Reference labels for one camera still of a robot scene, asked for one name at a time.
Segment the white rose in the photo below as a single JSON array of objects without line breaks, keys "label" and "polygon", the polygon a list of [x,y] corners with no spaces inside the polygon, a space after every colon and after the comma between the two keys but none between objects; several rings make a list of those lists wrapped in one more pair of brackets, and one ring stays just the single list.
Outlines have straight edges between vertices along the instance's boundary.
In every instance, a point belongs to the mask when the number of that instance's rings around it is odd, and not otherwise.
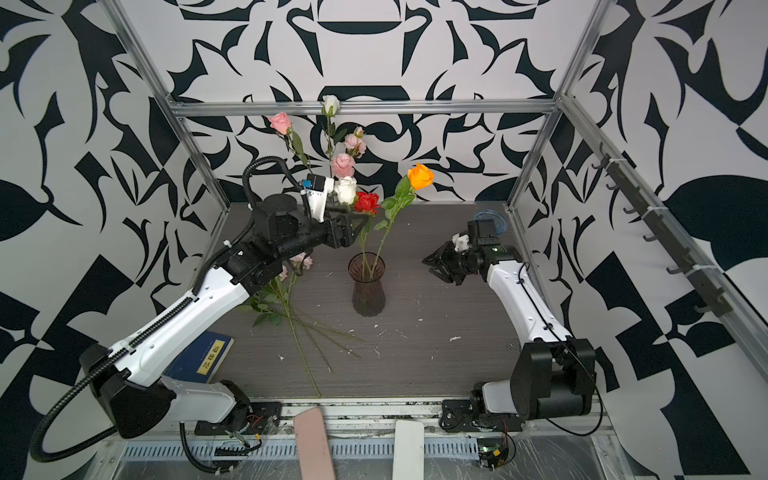
[{"label": "white rose", "polygon": [[334,193],[339,203],[352,206],[357,198],[357,181],[347,176],[337,179],[334,183]]},{"label": "white rose", "polygon": [[326,140],[325,154],[329,163],[332,163],[337,145],[340,143],[339,132],[335,118],[340,110],[340,101],[335,95],[325,95],[322,98],[322,114],[325,118],[323,135]]}]

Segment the red rose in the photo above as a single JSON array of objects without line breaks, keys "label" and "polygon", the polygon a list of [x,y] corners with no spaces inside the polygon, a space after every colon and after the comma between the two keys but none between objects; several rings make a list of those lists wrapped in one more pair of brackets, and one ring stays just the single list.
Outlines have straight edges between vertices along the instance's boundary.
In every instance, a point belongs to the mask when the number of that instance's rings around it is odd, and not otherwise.
[{"label": "red rose", "polygon": [[[359,235],[359,246],[361,249],[360,254],[360,273],[359,279],[361,281],[373,281],[376,276],[375,270],[381,257],[381,251],[383,245],[391,230],[392,215],[390,210],[395,205],[395,198],[390,197],[383,201],[380,200],[379,195],[375,193],[358,192],[354,203],[354,209],[357,213],[362,213],[370,218],[370,221],[363,227]],[[379,223],[373,224],[375,217],[379,211],[385,212],[385,219]],[[373,261],[368,259],[369,252],[367,251],[367,240],[371,231],[383,230],[384,234],[379,242],[379,247]]]}]

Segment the pink spray roses stem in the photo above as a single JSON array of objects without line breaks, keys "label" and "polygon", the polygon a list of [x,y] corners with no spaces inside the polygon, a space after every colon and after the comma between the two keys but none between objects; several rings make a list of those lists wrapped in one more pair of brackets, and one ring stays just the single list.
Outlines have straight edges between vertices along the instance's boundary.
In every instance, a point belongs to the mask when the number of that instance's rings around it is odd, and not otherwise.
[{"label": "pink spray roses stem", "polygon": [[367,151],[364,136],[364,129],[358,126],[352,133],[344,136],[340,147],[334,148],[330,161],[331,172],[334,177],[342,179],[355,175],[356,161]]}]

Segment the dark red glass vase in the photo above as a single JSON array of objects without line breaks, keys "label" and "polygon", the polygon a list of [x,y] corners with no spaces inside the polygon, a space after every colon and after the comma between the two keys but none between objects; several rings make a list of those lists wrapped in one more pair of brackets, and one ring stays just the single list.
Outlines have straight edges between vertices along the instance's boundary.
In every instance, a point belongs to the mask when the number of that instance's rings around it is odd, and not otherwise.
[{"label": "dark red glass vase", "polygon": [[375,317],[385,308],[386,295],[382,278],[386,271],[383,259],[376,260],[370,252],[355,255],[348,263],[348,274],[353,280],[352,306],[364,317]]}]

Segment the orange rose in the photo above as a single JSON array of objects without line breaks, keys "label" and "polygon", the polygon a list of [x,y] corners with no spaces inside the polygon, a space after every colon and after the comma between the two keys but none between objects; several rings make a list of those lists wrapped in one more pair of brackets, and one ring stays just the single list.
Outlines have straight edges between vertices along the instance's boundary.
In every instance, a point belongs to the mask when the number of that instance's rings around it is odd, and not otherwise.
[{"label": "orange rose", "polygon": [[416,200],[417,191],[432,185],[433,181],[434,173],[425,165],[417,164],[415,167],[410,168],[407,174],[397,183],[394,194],[383,201],[384,219],[374,226],[374,230],[383,230],[384,233],[376,250],[374,260],[369,266],[368,273],[371,280],[377,276],[376,271],[380,263],[383,246],[390,235],[398,214]]}]

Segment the pink rose single stem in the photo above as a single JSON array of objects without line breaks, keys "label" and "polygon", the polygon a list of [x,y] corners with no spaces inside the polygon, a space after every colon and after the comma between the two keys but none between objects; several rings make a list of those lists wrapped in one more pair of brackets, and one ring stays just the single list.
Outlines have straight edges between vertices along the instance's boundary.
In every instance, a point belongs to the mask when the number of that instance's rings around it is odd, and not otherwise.
[{"label": "pink rose single stem", "polygon": [[270,127],[282,139],[288,152],[300,160],[302,165],[310,172],[314,167],[307,154],[299,133],[294,129],[293,123],[285,112],[280,112],[268,118]]}]

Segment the blue purple glass vase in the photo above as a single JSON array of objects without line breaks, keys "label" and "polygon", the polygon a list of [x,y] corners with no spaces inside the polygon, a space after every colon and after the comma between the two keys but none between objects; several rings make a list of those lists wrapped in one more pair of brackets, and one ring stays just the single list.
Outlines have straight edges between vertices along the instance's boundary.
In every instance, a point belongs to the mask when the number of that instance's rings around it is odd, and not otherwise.
[{"label": "blue purple glass vase", "polygon": [[505,234],[508,230],[508,222],[506,217],[496,210],[479,211],[474,215],[473,219],[476,221],[481,221],[481,220],[492,221],[494,224],[494,228],[497,236],[501,236]]}]

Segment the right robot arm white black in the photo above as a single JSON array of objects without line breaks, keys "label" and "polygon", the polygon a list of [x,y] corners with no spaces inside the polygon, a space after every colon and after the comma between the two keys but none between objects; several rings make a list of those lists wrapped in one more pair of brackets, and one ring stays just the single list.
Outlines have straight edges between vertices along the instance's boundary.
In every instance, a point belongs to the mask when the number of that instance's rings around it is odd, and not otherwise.
[{"label": "right robot arm white black", "polygon": [[456,286],[471,275],[480,276],[500,300],[520,341],[510,377],[476,384],[463,413],[444,406],[443,430],[507,433],[542,420],[572,434],[559,419],[586,416],[594,407],[599,409],[596,425],[584,434],[600,430],[606,407],[597,386],[594,347],[555,318],[535,288],[528,264],[515,247],[502,244],[492,220],[470,221],[466,231],[422,262],[432,275]]}]

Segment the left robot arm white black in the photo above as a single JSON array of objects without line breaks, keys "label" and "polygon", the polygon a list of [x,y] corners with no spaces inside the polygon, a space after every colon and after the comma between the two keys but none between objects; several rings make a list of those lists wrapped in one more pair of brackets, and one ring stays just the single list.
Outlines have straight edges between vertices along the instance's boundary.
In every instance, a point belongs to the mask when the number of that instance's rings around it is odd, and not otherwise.
[{"label": "left robot arm white black", "polygon": [[[351,178],[309,173],[297,180],[275,156],[250,162],[242,174],[250,206],[248,223],[199,268],[180,299],[133,334],[105,348],[96,344],[80,358],[84,378],[67,391],[34,430],[30,457],[38,463],[69,458],[117,434],[141,436],[164,420],[216,425],[254,451],[243,438],[252,412],[247,395],[233,382],[197,383],[167,376],[172,362],[224,314],[244,304],[283,272],[301,274],[291,261],[326,245],[353,245],[366,222],[360,213],[340,206],[351,203]],[[111,426],[72,447],[56,452],[44,439],[56,418],[84,389],[89,389]]]}]

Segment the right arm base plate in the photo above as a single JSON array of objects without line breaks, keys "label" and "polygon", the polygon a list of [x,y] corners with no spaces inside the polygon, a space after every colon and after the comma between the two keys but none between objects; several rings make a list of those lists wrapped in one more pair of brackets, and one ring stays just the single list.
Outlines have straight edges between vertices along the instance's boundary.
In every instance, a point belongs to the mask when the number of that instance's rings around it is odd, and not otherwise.
[{"label": "right arm base plate", "polygon": [[443,400],[438,425],[448,433],[517,433],[523,430],[517,415],[489,413],[470,400]]}]

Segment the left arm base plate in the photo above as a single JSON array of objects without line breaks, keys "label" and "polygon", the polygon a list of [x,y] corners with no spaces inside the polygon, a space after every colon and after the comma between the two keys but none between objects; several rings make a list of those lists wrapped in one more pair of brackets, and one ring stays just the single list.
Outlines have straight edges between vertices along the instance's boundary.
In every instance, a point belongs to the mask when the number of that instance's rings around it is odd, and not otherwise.
[{"label": "left arm base plate", "polygon": [[199,421],[196,436],[217,436],[238,432],[243,435],[264,434],[281,423],[283,403],[260,401],[236,404],[234,409],[218,423]]}]

